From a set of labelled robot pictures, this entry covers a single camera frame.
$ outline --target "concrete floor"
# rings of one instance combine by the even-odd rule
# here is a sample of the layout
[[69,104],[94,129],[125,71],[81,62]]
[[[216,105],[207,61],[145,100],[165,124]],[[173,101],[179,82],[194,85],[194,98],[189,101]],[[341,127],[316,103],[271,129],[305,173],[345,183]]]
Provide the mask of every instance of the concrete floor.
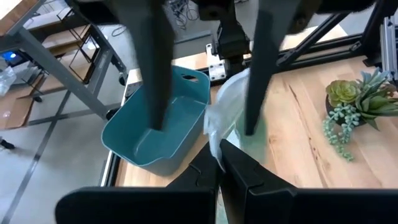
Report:
[[[238,20],[252,39],[256,21],[257,1],[238,4]],[[371,11],[350,15],[340,26],[348,34],[362,32]],[[309,26],[319,25],[327,16],[315,16]],[[217,22],[189,21],[180,38],[197,32],[214,30]],[[137,67],[134,48],[127,32],[117,37],[111,33],[117,26],[102,27],[127,69]],[[175,58],[203,52],[210,43],[205,37],[175,46]],[[100,100],[111,105],[120,103],[123,86],[118,72],[110,66],[99,93]],[[43,96],[43,103],[35,103],[30,120],[55,115],[65,91]],[[87,107],[71,96],[62,113],[86,110]],[[0,151],[0,222],[1,224],[55,223],[53,210],[57,200],[71,190],[98,185],[108,150],[102,146],[101,130],[104,121],[89,114],[52,123],[28,126],[0,135],[18,148]]]

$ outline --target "succulent plant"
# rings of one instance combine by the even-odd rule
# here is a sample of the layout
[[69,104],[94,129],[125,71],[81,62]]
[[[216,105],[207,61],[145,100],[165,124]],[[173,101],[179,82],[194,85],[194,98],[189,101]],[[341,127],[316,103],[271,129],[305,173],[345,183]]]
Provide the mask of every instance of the succulent plant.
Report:
[[391,98],[396,88],[386,83],[388,74],[378,69],[372,75],[362,72],[363,81],[359,82],[361,94],[355,99],[355,107],[362,118],[377,130],[375,118],[398,116],[398,99]]
[[[356,108],[353,105],[342,105],[339,103],[333,111],[329,112],[326,119],[323,120],[323,133],[329,144],[347,161],[352,161],[354,157],[346,151],[345,146],[351,139],[354,127],[359,125],[360,117],[361,114],[356,112]],[[345,122],[341,124],[341,131],[336,133],[335,124],[339,118],[345,118]]]
[[335,80],[326,87],[329,103],[336,107],[339,103],[352,103],[360,94],[355,81]]

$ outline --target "teal plastic basket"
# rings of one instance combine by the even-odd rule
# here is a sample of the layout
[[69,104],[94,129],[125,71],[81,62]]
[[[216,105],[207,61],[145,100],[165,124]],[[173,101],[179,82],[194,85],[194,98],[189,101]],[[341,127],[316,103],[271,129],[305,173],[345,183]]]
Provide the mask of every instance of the teal plastic basket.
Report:
[[154,174],[173,174],[202,132],[210,80],[202,72],[173,66],[172,88],[162,131],[149,128],[144,89],[140,87],[106,124],[104,146]]

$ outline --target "wooden table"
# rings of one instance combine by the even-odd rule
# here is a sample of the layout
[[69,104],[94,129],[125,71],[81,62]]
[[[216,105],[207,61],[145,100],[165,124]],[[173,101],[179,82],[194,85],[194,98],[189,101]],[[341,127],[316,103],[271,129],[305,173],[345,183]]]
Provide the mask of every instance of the wooden table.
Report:
[[[286,38],[283,48],[295,47],[313,30]],[[345,36],[340,26],[322,40]],[[307,67],[274,76],[267,94],[264,115],[269,145],[258,161],[279,177],[297,187],[398,187],[398,118],[378,118],[379,129],[362,126],[354,131],[348,149],[355,160],[346,162],[328,144],[322,132],[325,117],[325,87],[338,78],[359,78],[361,70],[373,71],[362,57]],[[192,69],[206,67],[206,55],[179,58],[176,65]],[[131,70],[128,83],[136,82],[138,70]],[[219,87],[211,89],[214,99]],[[179,170],[159,177],[122,160],[117,186],[166,186],[185,170],[208,141],[198,137]]]

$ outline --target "plastic bag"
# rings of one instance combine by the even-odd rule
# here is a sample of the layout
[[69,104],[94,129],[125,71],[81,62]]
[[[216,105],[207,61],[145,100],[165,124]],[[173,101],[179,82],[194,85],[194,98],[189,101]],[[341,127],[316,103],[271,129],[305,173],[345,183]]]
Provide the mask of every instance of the plastic bag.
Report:
[[6,95],[16,79],[17,76],[11,67],[7,67],[3,71],[0,70],[0,96]]
[[216,102],[209,105],[205,112],[204,133],[209,137],[211,155],[216,158],[224,170],[220,142],[233,131],[239,140],[239,148],[255,159],[265,158],[266,124],[264,118],[259,118],[256,133],[253,136],[244,134],[244,103],[246,86],[250,69],[232,76],[218,90]]

